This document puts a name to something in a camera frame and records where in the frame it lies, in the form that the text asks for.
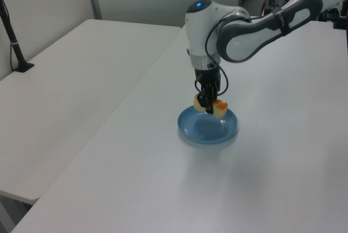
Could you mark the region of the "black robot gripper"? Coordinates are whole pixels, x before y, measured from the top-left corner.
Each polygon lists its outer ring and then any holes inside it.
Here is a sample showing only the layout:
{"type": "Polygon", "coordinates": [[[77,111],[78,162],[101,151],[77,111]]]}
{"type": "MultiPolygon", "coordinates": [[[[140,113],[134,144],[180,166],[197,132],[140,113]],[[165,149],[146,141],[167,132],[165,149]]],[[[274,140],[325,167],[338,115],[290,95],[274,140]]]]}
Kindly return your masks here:
{"type": "Polygon", "coordinates": [[[196,94],[196,107],[206,108],[207,113],[213,114],[213,103],[216,100],[216,93],[220,91],[221,74],[218,67],[208,70],[195,69],[195,88],[199,91],[196,94]],[[206,89],[206,97],[201,92],[206,89]]]}

